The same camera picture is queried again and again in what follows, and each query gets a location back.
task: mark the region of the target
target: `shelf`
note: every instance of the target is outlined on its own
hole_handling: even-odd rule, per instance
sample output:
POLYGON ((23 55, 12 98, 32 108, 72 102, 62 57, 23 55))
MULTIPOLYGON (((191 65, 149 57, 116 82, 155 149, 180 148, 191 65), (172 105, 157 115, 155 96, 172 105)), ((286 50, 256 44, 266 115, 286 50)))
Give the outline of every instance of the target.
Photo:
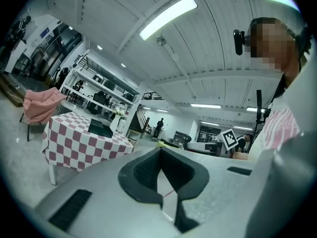
POLYGON ((97 115, 93 115, 91 114, 88 110, 83 110, 82 108, 80 108, 79 106, 75 105, 75 104, 72 104, 70 103, 69 101, 67 100, 62 100, 60 102, 60 104, 67 108, 68 110, 70 110, 71 112, 75 112, 76 114, 79 114, 80 116, 82 117, 86 117, 88 119, 95 119, 95 120, 98 120, 98 121, 101 121, 103 124, 107 125, 107 126, 110 126, 111 125, 111 122, 104 119, 104 118, 100 118, 99 116, 97 115))
POLYGON ((92 98, 89 98, 88 96, 83 95, 82 93, 80 93, 80 92, 78 92, 78 91, 72 89, 71 87, 69 87, 69 86, 67 86, 67 85, 64 85, 64 87, 65 87, 66 89, 68 89, 71 93, 75 93, 75 94, 77 94, 78 96, 81 96, 81 97, 83 97, 84 99, 89 100, 90 102, 92 102, 92 103, 94 103, 94 104, 96 104, 96 105, 98 105, 98 106, 100 106, 100 107, 102 107, 102 108, 104 108, 104 109, 107 109, 107 110, 109 110, 109 111, 111 111, 111 112, 114 113, 114 110, 113 110, 113 109, 111 109, 111 108, 109 108, 109 107, 107 107, 107 106, 105 106, 105 105, 102 105, 102 104, 100 104, 100 103, 97 102, 97 101, 94 101, 92 98))
POLYGON ((116 97, 119 100, 121 100, 122 102, 129 104, 129 105, 134 105, 133 102, 127 100, 126 98, 118 95, 117 93, 113 92, 112 90, 110 90, 109 88, 106 88, 104 85, 101 85, 100 83, 98 83, 97 81, 93 80, 92 78, 86 76, 84 73, 82 73, 81 71, 78 71, 77 69, 73 69, 76 73, 78 73, 79 75, 81 75, 82 77, 86 78, 87 80, 89 80, 89 82, 95 84, 96 86, 98 86, 99 88, 102 88, 106 93, 112 95, 112 97, 116 97))

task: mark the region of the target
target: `black pole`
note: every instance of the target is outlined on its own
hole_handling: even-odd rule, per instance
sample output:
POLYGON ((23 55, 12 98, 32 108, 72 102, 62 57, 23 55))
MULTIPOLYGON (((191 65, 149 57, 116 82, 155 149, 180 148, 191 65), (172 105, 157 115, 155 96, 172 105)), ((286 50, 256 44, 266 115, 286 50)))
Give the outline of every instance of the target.
POLYGON ((250 144, 249 144, 249 147, 248 147, 248 152, 247 152, 247 153, 249 153, 249 151, 250 151, 250 149, 251 149, 251 146, 252 146, 252 144, 253 144, 254 137, 255 137, 255 135, 256 135, 256 131, 257 131, 257 127, 258 127, 258 121, 257 121, 256 127, 255 127, 255 129, 254 129, 254 132, 253 132, 253 137, 252 137, 252 140, 251 140, 251 142, 250 142, 250 144))

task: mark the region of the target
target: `staircase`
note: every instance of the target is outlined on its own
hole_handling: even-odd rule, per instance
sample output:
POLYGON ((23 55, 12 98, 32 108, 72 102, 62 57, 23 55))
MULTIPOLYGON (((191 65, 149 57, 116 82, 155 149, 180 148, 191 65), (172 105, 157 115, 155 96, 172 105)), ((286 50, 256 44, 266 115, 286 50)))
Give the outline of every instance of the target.
POLYGON ((142 134, 143 132, 151 134, 152 128, 149 126, 149 120, 150 118, 145 118, 142 106, 139 105, 131 121, 129 130, 132 130, 138 134, 142 134))
POLYGON ((141 129, 141 126, 140 126, 140 123, 138 120, 137 112, 135 112, 135 114, 134 114, 134 117, 131 121, 129 129, 133 130, 135 132, 138 132, 138 133, 142 133, 142 129, 141 129))
POLYGON ((142 100, 164 100, 157 92, 145 93, 142 97, 142 100))

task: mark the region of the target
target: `chair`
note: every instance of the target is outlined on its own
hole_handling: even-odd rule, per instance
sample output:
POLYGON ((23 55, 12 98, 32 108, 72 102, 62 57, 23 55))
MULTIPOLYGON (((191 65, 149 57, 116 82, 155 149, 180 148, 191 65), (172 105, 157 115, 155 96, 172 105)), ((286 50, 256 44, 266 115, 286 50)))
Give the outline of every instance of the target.
POLYGON ((61 94, 56 87, 43 92, 27 90, 23 102, 22 121, 25 115, 28 123, 27 140, 29 142, 30 124, 42 123, 50 120, 57 105, 67 96, 61 94))
MULTIPOLYGON (((100 104, 104 105, 105 102, 106 102, 106 99, 105 99, 105 96, 104 94, 102 93, 95 93, 94 94, 94 98, 93 98, 94 101, 97 101, 99 102, 100 104)), ((92 113, 93 115, 99 115, 101 114, 103 108, 98 106, 97 109, 96 109, 96 104, 95 103, 92 103, 90 102, 88 105, 87 105, 87 109, 90 111, 90 113, 92 113)))

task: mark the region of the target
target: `person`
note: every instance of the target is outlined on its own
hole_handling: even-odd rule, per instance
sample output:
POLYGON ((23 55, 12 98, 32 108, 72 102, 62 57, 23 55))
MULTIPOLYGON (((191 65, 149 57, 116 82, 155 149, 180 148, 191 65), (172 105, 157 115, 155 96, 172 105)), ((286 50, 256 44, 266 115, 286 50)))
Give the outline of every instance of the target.
POLYGON ((272 69, 283 75, 269 106, 270 114, 253 143, 248 160, 256 161, 260 153, 276 149, 286 140, 299 133, 299 127, 284 100, 284 93, 307 63, 303 55, 311 48, 310 34, 304 28, 301 35, 295 35, 282 21, 276 18, 257 18, 251 21, 245 47, 252 58, 262 58, 272 69))
POLYGON ((84 84, 84 81, 83 81, 83 80, 81 80, 81 79, 78 80, 77 83, 76 83, 75 86, 74 86, 74 90, 79 92, 80 89, 83 89, 83 88, 84 88, 84 87, 83 87, 83 84, 84 84))
POLYGON ((10 33, 6 41, 4 42, 4 48, 0 54, 0 72, 5 70, 7 63, 9 62, 11 52, 16 48, 18 43, 23 40, 26 31, 26 25, 30 23, 31 16, 27 16, 23 21, 17 21, 11 28, 10 33))
POLYGON ((66 76, 68 75, 68 73, 69 73, 69 70, 68 70, 67 67, 64 67, 64 68, 60 71, 59 76, 58 76, 58 79, 57 79, 57 82, 56 82, 56 84, 55 84, 55 87, 56 87, 58 90, 59 90, 60 87, 62 86, 62 84, 63 84, 63 82, 64 82, 66 76))
POLYGON ((162 127, 164 126, 163 120, 164 120, 164 119, 162 118, 160 121, 158 121, 157 127, 155 128, 154 133, 153 133, 153 137, 154 137, 154 138, 158 138, 159 132, 160 132, 160 130, 162 129, 162 127))
POLYGON ((250 135, 250 134, 238 137, 237 138, 238 145, 235 146, 235 151, 242 153, 244 150, 244 147, 246 146, 246 143, 251 142, 251 140, 252 140, 252 135, 250 135))

